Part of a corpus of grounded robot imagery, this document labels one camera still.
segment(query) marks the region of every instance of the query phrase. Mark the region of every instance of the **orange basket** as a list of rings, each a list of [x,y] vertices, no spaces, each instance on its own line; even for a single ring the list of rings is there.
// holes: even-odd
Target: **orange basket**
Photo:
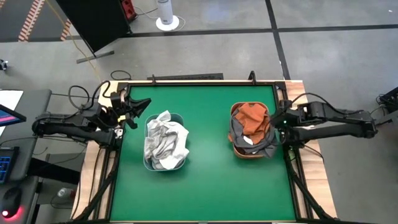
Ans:
[[[254,105],[254,104],[257,103],[260,106],[264,107],[268,111],[267,106],[264,103],[261,103],[261,102],[238,102],[238,103],[235,103],[234,105],[232,105],[232,107],[231,107],[231,115],[234,113],[234,111],[236,109],[238,109],[240,106],[242,106],[245,103],[249,103],[249,105]],[[253,155],[245,155],[244,154],[244,150],[242,148],[235,147],[235,144],[234,144],[234,142],[233,142],[233,140],[232,140],[230,135],[228,135],[228,139],[229,139],[229,141],[231,141],[231,143],[232,143],[232,145],[234,147],[235,156],[238,156],[241,159],[259,159],[259,158],[264,157],[263,155],[255,155],[255,154],[253,154]]]

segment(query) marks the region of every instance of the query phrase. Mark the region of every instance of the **clothing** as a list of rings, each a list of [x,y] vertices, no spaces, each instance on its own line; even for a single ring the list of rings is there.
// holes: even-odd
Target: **clothing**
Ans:
[[[170,120],[171,114],[164,111],[147,124],[144,157],[152,161],[154,169],[174,169],[189,153],[185,148],[189,132],[181,124]]]
[[[254,105],[244,103],[238,110],[235,118],[243,125],[243,134],[248,136],[253,144],[259,143],[264,139],[269,127],[267,109],[258,103]]]
[[[277,149],[277,139],[275,135],[275,129],[269,126],[268,131],[264,133],[264,138],[261,139],[257,144],[249,144],[244,140],[244,126],[236,119],[236,115],[239,113],[239,108],[236,109],[231,115],[230,127],[229,127],[229,140],[234,143],[235,147],[239,147],[245,151],[246,154],[257,154],[263,155],[268,158],[272,158]]]

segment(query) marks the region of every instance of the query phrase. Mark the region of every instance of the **keyboard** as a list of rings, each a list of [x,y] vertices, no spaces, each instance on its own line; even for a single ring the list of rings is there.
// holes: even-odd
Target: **keyboard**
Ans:
[[[19,147],[0,147],[0,184],[5,184],[11,174]]]

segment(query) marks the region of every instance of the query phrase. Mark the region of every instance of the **gray basket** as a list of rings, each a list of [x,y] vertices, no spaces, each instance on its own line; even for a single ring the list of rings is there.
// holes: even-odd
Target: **gray basket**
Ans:
[[[181,124],[182,126],[184,126],[184,122],[183,122],[183,119],[182,119],[181,115],[176,114],[176,113],[171,113],[170,115],[171,115],[171,120],[170,120],[170,121],[177,122],[177,123]],[[149,117],[147,118],[147,120],[145,121],[145,128],[144,128],[144,136],[145,136],[145,138],[148,137],[147,124],[148,124],[150,121],[152,121],[153,119],[156,119],[158,116],[159,116],[159,114],[151,115],[151,116],[149,116]],[[161,171],[161,172],[162,172],[162,171],[177,170],[177,169],[181,168],[181,167],[184,165],[184,163],[185,163],[185,159],[184,159],[184,160],[181,161],[180,164],[178,164],[178,165],[176,166],[176,168],[174,168],[174,169],[169,169],[169,170],[167,170],[167,169],[164,169],[164,170],[157,170],[157,169],[154,169],[154,168],[152,167],[152,164],[151,164],[150,161],[148,162],[148,161],[145,159],[145,154],[143,155],[143,159],[144,159],[144,166],[145,166],[148,170],[150,170],[150,171]]]

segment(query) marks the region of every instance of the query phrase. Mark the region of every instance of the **crumpled white cloth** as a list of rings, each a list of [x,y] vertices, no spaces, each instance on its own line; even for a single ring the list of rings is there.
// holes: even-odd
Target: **crumpled white cloth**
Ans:
[[[189,153],[185,148],[189,132],[170,120],[171,114],[164,111],[147,124],[144,156],[147,161],[152,161],[154,169],[174,169]]]

